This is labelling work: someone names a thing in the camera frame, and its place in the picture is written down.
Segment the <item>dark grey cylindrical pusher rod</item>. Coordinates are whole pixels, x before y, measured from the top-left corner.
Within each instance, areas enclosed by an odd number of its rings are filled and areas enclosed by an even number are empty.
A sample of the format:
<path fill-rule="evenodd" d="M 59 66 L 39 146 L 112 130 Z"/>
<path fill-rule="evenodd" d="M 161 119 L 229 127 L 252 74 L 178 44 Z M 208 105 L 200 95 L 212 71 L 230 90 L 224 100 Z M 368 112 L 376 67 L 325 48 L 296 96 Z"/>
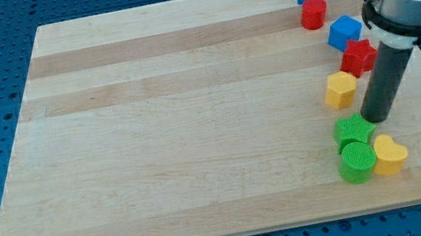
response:
<path fill-rule="evenodd" d="M 377 47 L 377 58 L 360 109 L 361 116 L 375 124 L 388 118 L 413 52 L 412 46 L 396 49 L 381 42 Z"/>

